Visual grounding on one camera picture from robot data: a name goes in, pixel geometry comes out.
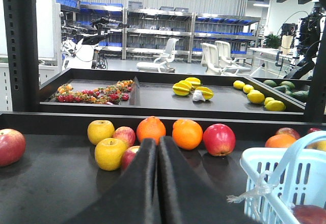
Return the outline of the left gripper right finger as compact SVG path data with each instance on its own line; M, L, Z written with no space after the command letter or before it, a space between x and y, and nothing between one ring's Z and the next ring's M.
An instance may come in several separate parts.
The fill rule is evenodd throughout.
M226 202L195 168L201 154L183 151L170 136L158 146L158 191L163 223L254 223Z

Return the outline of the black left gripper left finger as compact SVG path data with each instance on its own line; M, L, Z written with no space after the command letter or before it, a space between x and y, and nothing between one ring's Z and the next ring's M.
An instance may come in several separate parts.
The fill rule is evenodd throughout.
M156 143L146 138L117 182L66 223L161 223L155 173Z

